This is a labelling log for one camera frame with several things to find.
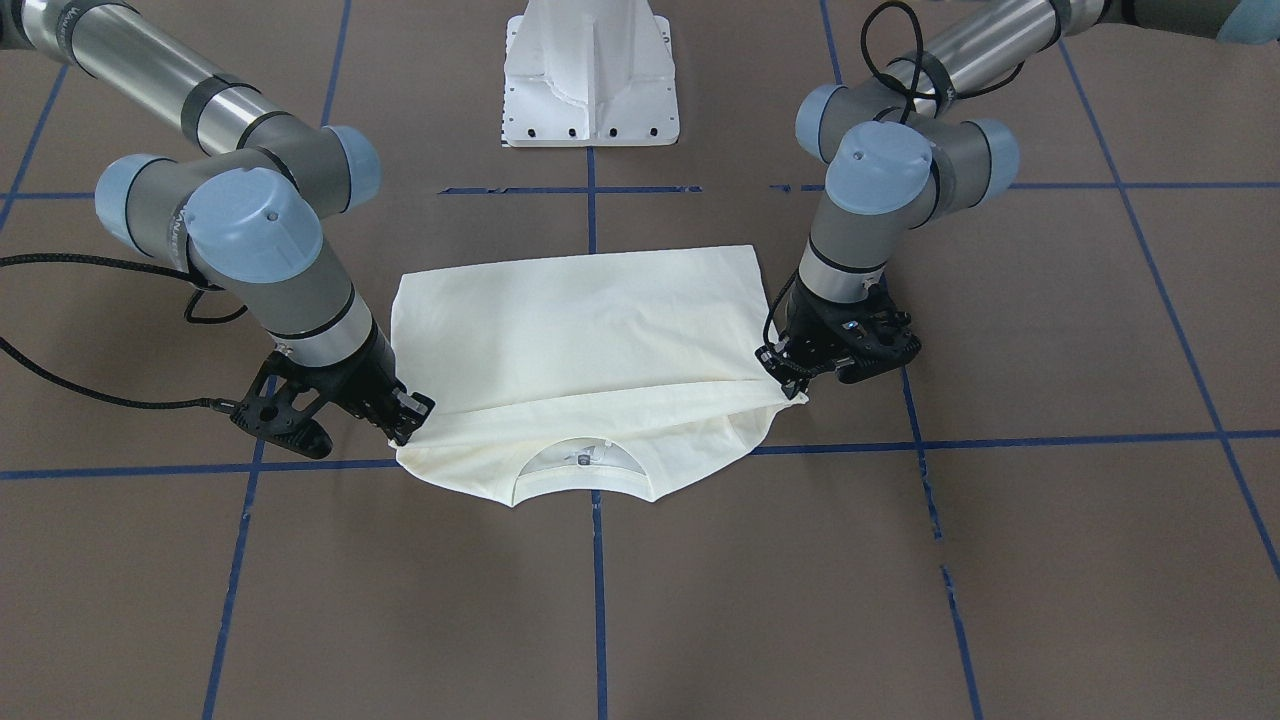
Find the black band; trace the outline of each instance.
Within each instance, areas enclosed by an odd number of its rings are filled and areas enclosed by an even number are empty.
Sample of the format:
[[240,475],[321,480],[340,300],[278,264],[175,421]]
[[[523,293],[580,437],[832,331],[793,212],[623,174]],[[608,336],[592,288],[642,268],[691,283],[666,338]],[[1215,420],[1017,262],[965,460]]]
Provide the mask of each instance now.
[[841,273],[849,273],[851,275],[854,275],[854,274],[858,274],[858,275],[870,274],[870,273],[874,273],[876,270],[879,270],[881,268],[883,268],[887,264],[887,263],[881,263],[879,265],[876,265],[874,268],[850,268],[849,265],[842,265],[842,264],[832,260],[831,258],[827,258],[826,255],[823,255],[822,250],[818,250],[818,246],[813,243],[813,236],[809,236],[809,250],[813,250],[813,254],[819,260],[822,260],[823,264],[826,264],[827,266],[835,268],[835,269],[840,270]]
[[[90,10],[100,5],[119,5],[122,8],[133,10],[128,3],[122,3],[120,0],[70,0],[70,3],[63,5],[63,12],[58,15],[58,26],[54,28],[58,37],[58,47],[67,55],[67,59],[79,65],[84,70],[84,65],[79,64],[76,59],[76,50],[72,46],[72,37],[76,35],[76,26],[79,23]],[[14,3],[14,8],[22,6],[22,3]]]
[[219,92],[233,87],[247,87],[255,92],[257,91],[256,87],[241,81],[236,76],[210,76],[202,79],[200,85],[191,88],[191,92],[187,94],[187,100],[182,104],[182,135],[187,136],[187,140],[195,142],[197,147],[204,150],[205,155],[209,155],[210,152],[205,150],[204,145],[200,145],[200,115],[204,114],[205,108],[209,106],[209,101],[212,100]]
[[920,220],[920,224],[918,224],[915,227],[906,228],[909,231],[914,231],[916,228],[924,227],[925,223],[928,223],[929,220],[933,219],[933,215],[938,214],[938,206],[942,205],[942,177],[938,176],[938,164],[937,163],[931,163],[929,164],[929,176],[933,178],[933,208],[929,208],[929,217],[928,218],[924,218],[923,220]]
[[1138,22],[1138,13],[1133,9],[1133,0],[1120,0],[1120,17],[1134,27],[1142,27],[1142,23]]
[[351,313],[351,309],[355,305],[356,305],[356,286],[352,284],[351,286],[351,295],[347,297],[347,304],[342,306],[342,310],[339,310],[337,315],[334,315],[333,318],[329,318],[329,322],[326,322],[325,324],[320,325],[319,328],[316,328],[314,331],[307,331],[305,333],[280,334],[280,333],[273,332],[271,336],[273,337],[278,337],[280,340],[306,340],[308,337],[316,337],[317,334],[323,334],[323,333],[326,333],[330,329],[333,329],[334,325],[337,325],[338,323],[340,323],[342,319],[347,316],[347,313]]
[[[909,58],[906,55],[893,59],[893,61],[897,60],[905,60],[913,65],[915,64],[915,58]],[[947,72],[947,67],[928,50],[920,53],[920,70],[923,70],[924,74],[928,76],[929,82],[933,83],[933,95],[937,97],[934,102],[938,104],[938,109],[934,110],[933,117],[938,117],[942,113],[946,113],[947,109],[951,108],[951,104],[956,101],[956,86],[951,82],[951,73]],[[902,95],[906,95],[909,90],[910,87],[904,87]]]
[[294,188],[298,187],[297,178],[293,177],[293,173],[289,172],[289,167],[284,164],[284,160],[282,160],[279,155],[271,152],[266,147],[253,147],[252,150],[257,150],[262,155],[266,155],[266,159],[270,160],[273,165],[275,165],[275,169],[279,170],[282,176],[284,176],[284,179],[289,181],[289,183],[292,183]]
[[31,45],[31,38],[27,37],[27,28],[22,27],[22,3],[9,3],[9,15],[13,17],[13,27],[18,31],[18,36]]
[[256,131],[259,126],[261,126],[266,120],[270,120],[271,118],[275,118],[278,115],[288,115],[288,114],[289,113],[285,113],[284,110],[271,110],[270,113],[266,113],[264,115],[259,115],[257,118],[255,118],[253,122],[250,123],[247,128],[244,128],[244,132],[241,133],[241,138],[236,143],[236,150],[241,150],[242,147],[244,147],[246,145],[248,145],[250,136],[253,135],[253,131]]
[[1047,50],[1062,40],[1062,31],[1071,24],[1071,0],[1048,0],[1053,5],[1053,38],[1041,50]]

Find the blue grid line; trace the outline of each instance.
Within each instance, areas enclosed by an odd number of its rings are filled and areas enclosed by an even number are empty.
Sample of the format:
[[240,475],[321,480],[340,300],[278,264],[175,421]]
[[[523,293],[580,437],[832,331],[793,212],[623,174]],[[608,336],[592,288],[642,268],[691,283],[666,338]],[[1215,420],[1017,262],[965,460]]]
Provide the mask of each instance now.
[[1276,555],[1275,543],[1271,542],[1271,534],[1267,532],[1267,525],[1262,520],[1262,514],[1258,511],[1258,505],[1253,498],[1253,492],[1249,489],[1249,483],[1244,479],[1244,473],[1240,470],[1240,464],[1236,461],[1235,450],[1231,447],[1230,437],[1222,427],[1222,419],[1219,416],[1217,407],[1213,405],[1213,397],[1208,392],[1208,384],[1204,382],[1204,375],[1201,373],[1199,364],[1196,361],[1196,354],[1192,352],[1190,342],[1187,340],[1187,332],[1183,328],[1181,320],[1178,318],[1178,310],[1174,307],[1174,301],[1169,296],[1165,279],[1160,274],[1160,268],[1156,264],[1156,256],[1151,251],[1151,245],[1147,242],[1147,234],[1143,232],[1142,222],[1138,219],[1138,211],[1134,209],[1133,201],[1129,199],[1129,191],[1120,179],[1120,170],[1116,167],[1115,158],[1111,155],[1111,147],[1107,145],[1107,140],[1102,135],[1102,126],[1098,123],[1098,118],[1093,111],[1093,105],[1089,102],[1089,97],[1084,92],[1084,83],[1080,82],[1080,76],[1075,70],[1075,64],[1071,61],[1071,54],[1068,51],[1066,44],[1060,42],[1059,50],[1062,54],[1062,59],[1066,61],[1066,69],[1071,74],[1071,82],[1075,83],[1075,91],[1080,96],[1084,111],[1089,117],[1089,124],[1093,126],[1093,133],[1097,136],[1098,145],[1102,147],[1102,155],[1107,160],[1111,176],[1115,178],[1116,186],[1119,186],[1120,199],[1124,201],[1125,211],[1129,214],[1129,222],[1133,225],[1134,234],[1138,237],[1138,245],[1142,247],[1143,258],[1147,260],[1147,268],[1151,270],[1151,277],[1156,283],[1156,290],[1160,291],[1160,300],[1165,304],[1165,311],[1169,314],[1169,320],[1174,327],[1174,332],[1178,334],[1178,342],[1181,345],[1183,355],[1187,357],[1187,364],[1190,366],[1192,375],[1196,378],[1196,386],[1199,388],[1201,398],[1204,401],[1204,407],[1208,410],[1210,419],[1213,421],[1213,429],[1217,430],[1217,437],[1222,445],[1222,452],[1226,454],[1226,461],[1231,466],[1231,474],[1235,475],[1235,484],[1240,488],[1240,495],[1243,496],[1244,503],[1249,510],[1249,515],[1253,518],[1253,525],[1258,532],[1258,538],[1262,541],[1262,547],[1266,550],[1267,557],[1271,560],[1271,570],[1275,573],[1276,579],[1280,579],[1280,556]]
[[599,249],[595,232],[595,147],[586,149],[586,251],[595,255]]
[[1015,182],[1009,190],[1115,190],[1114,182]]
[[[253,447],[253,465],[262,461],[262,441]],[[227,597],[223,598],[223,616],[218,626],[218,642],[214,644],[214,662],[209,669],[209,687],[205,689],[205,708],[202,720],[212,720],[214,705],[218,702],[218,688],[223,679],[223,660],[227,657],[227,642],[232,632],[232,614],[236,611],[236,594],[239,592],[241,566],[244,562],[244,546],[248,544],[248,524],[252,519],[253,500],[257,497],[259,470],[248,474],[244,486],[244,503],[241,506],[239,529],[236,533],[236,551],[232,553],[232,569],[227,575]]]
[[600,491],[591,491],[591,557],[595,568],[595,705],[599,720],[609,719],[608,652],[604,625],[604,519]]
[[781,191],[781,192],[791,192],[792,190],[797,190],[800,192],[822,192],[822,191],[827,190],[827,186],[824,186],[824,184],[801,184],[801,186],[796,187],[796,186],[790,184],[790,183],[782,183],[782,184],[771,184],[769,188],[771,190],[777,190],[777,191]]
[[836,85],[845,85],[840,72],[840,54],[836,51],[836,35],[831,31],[831,10],[827,8],[827,0],[818,0],[818,6],[822,9],[822,29],[827,33],[827,54],[831,55],[831,69]]
[[762,445],[750,455],[845,455],[855,452],[902,452],[915,450],[914,442],[859,442],[842,445]]
[[588,186],[588,187],[447,187],[439,195],[666,195],[680,192],[703,192],[698,184],[663,186]]
[[[1228,430],[1230,439],[1280,439],[1280,429]],[[1024,438],[978,438],[924,441],[924,450],[991,450],[1001,447],[1071,447],[1093,445],[1143,445],[1217,441],[1216,432],[1151,433],[1117,436],[1061,436]],[[863,442],[838,445],[762,445],[751,455],[855,455],[863,452],[911,452],[915,442]],[[262,473],[303,473],[310,470],[378,470],[393,469],[399,464],[392,457],[364,460],[298,460],[260,462],[229,462],[209,465],[140,465],[136,468],[51,468],[46,470],[0,470],[0,482],[59,480],[59,479],[110,479],[155,475],[221,475],[248,473],[255,468]]]
[[964,619],[960,616],[960,603],[956,601],[956,584],[951,570],[942,566],[942,583],[947,588],[947,606],[951,609],[951,625],[956,632],[956,644],[960,647],[960,664],[964,666],[964,682],[969,688],[969,707],[973,720],[983,720],[982,698],[978,696],[978,678],[973,671],[973,657],[969,655],[969,638],[964,632]]
[[14,200],[92,200],[92,192],[15,192]]
[[929,523],[933,525],[934,542],[942,542],[942,520],[938,518],[938,506],[933,502],[933,483],[929,482],[929,461],[925,456],[924,436],[920,434],[920,418],[915,413],[915,395],[911,393],[911,377],[902,373],[902,400],[906,401],[906,416],[911,421],[911,446],[915,450],[915,464],[920,469],[920,486],[924,488],[924,502],[929,509]]
[[1121,182],[1129,190],[1276,190],[1280,182]]
[[[595,147],[586,149],[586,232],[588,254],[595,255],[599,236],[595,227]],[[604,498],[600,491],[591,491],[591,557],[595,578],[595,705],[598,720],[609,717],[609,673],[605,647],[607,626],[604,614]]]
[[[826,31],[827,31],[827,49],[831,53],[832,70],[835,70],[836,82],[837,83],[844,83],[844,81],[841,79],[841,72],[840,72],[840,58],[838,58],[838,55],[836,53],[835,40],[832,38],[832,32],[831,32],[831,14],[829,14],[829,12],[827,9],[827,0],[819,0],[819,6],[822,8],[823,26],[826,27]],[[887,287],[887,282],[888,281],[886,279],[884,281],[886,287]],[[915,450],[916,461],[918,461],[919,468],[920,468],[920,483],[924,487],[924,497],[925,497],[925,502],[928,503],[928,510],[929,510],[929,521],[933,524],[933,539],[934,539],[934,542],[941,542],[942,541],[942,523],[941,523],[941,520],[938,518],[937,506],[933,502],[933,487],[932,487],[932,484],[929,482],[929,469],[928,469],[928,462],[927,462],[927,459],[925,459],[925,448],[927,448],[927,446],[925,446],[923,436],[920,433],[919,416],[916,415],[916,411],[915,411],[915,398],[914,398],[914,395],[911,393],[911,379],[908,375],[908,372],[906,372],[905,366],[902,368],[901,373],[902,373],[902,400],[906,404],[906,414],[908,414],[908,418],[911,421],[911,447]],[[947,603],[951,607],[951,620],[952,620],[952,623],[955,625],[956,643],[960,647],[960,660],[961,660],[961,664],[964,665],[965,683],[968,684],[968,688],[969,688],[969,703],[970,703],[970,706],[973,708],[973,717],[974,717],[974,720],[983,720],[982,719],[982,702],[979,701],[979,697],[978,697],[978,680],[977,680],[977,676],[974,675],[973,662],[970,661],[970,657],[969,657],[969,642],[968,642],[968,639],[965,638],[965,634],[964,634],[964,620],[960,618],[960,609],[956,605],[955,585],[951,582],[951,574],[947,571],[947,569],[946,569],[945,565],[942,566],[942,580],[943,580],[943,584],[946,585]]]
[[342,54],[347,46],[347,26],[351,23],[351,0],[342,4],[342,23],[338,26],[338,42],[333,51],[333,69],[329,70],[329,88],[325,91],[324,111],[320,113],[320,124],[329,124],[329,115],[333,113],[333,99],[338,95],[338,76],[342,73]]
[[[1115,190],[1114,182],[1015,182],[1010,190]],[[1280,182],[1126,182],[1129,190],[1280,190]],[[824,184],[771,184],[780,192],[822,192]],[[586,195],[586,187],[448,187],[438,195]],[[700,184],[603,186],[599,195],[668,195],[707,192]],[[92,200],[92,192],[0,192],[0,200]]]
[[22,163],[18,165],[18,173],[13,177],[13,184],[9,186],[9,193],[5,197],[4,206],[0,206],[0,231],[4,229],[5,223],[9,222],[9,211],[13,210],[13,201],[22,188],[22,181],[27,177],[27,170],[31,168],[31,159],[36,155],[36,145],[40,143],[40,136],[45,133],[45,124],[49,123],[49,115],[54,111],[54,102],[58,100],[58,94],[63,90],[63,81],[67,79],[67,70],[69,65],[63,65],[58,70],[58,77],[54,78],[54,85],[49,90],[49,97],[45,100],[45,106],[40,110],[40,119],[36,120],[36,128],[31,131],[31,140],[27,141],[27,150],[22,154]]
[[[343,47],[347,42],[347,24],[351,22],[351,0],[344,0],[342,10],[342,26],[338,29],[338,40],[333,54],[333,69],[329,73],[329,88],[325,92],[324,111],[320,124],[329,124],[329,114],[333,110],[333,99],[338,91],[338,76],[342,69]],[[275,378],[269,378],[266,393],[275,392]],[[214,646],[214,661],[209,670],[209,688],[205,691],[205,708],[202,720],[212,720],[214,706],[218,702],[218,688],[221,684],[223,661],[227,657],[227,642],[230,637],[232,616],[236,611],[236,594],[239,592],[241,566],[244,561],[244,547],[248,543],[248,527],[252,520],[253,500],[257,496],[257,480],[261,477],[262,454],[266,442],[259,439],[253,443],[252,470],[244,488],[244,505],[241,511],[239,530],[236,536],[236,552],[232,556],[232,569],[227,579],[227,597],[223,601],[223,618],[218,629],[218,643]]]

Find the brown floor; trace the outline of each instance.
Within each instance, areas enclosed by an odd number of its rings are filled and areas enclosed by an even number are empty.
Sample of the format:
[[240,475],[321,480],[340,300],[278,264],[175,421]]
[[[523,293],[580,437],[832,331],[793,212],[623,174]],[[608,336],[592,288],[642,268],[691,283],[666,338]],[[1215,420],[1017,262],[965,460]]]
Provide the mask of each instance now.
[[[401,273],[589,251],[753,243],[781,286],[823,181],[795,109],[865,77],[876,3],[653,1],[681,141],[599,151],[499,147],[522,0],[134,5],[380,149],[381,196],[326,228],[385,322]],[[927,33],[970,10],[916,6]],[[131,258],[97,176],[197,152],[33,53],[0,87],[0,254]],[[1106,27],[1037,55],[952,113],[1007,123],[1024,163],[900,249],[910,373],[819,379],[654,505],[507,510],[337,414],[312,464],[3,360],[0,717],[1280,717],[1277,96],[1277,45]],[[8,269],[0,325],[110,392],[239,395],[265,336],[184,325],[186,295]]]

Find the gray joint housing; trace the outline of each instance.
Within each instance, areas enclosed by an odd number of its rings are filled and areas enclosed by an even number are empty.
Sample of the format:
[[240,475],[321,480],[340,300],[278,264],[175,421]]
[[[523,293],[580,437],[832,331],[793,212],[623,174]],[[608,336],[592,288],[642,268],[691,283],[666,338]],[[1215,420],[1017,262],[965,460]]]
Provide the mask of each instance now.
[[996,176],[1007,158],[995,159],[1002,140],[992,136],[1007,129],[982,123],[915,115],[910,126],[870,120],[846,132],[800,263],[805,287],[832,302],[858,302],[908,229],[1002,191],[1007,183]]
[[1280,35],[1277,15],[1280,6],[1266,0],[1114,0],[1098,22],[1257,44]]
[[1001,123],[874,119],[896,118],[902,104],[876,81],[823,86],[796,117],[800,143],[831,165],[800,278],[832,302],[863,300],[908,229],[1000,195],[1018,173],[1018,143]]
[[307,126],[123,1],[0,0],[0,12],[4,47],[79,67],[210,155],[108,168],[95,200],[113,234],[234,292],[301,365],[339,363],[378,332],[320,228],[379,190],[362,135]]

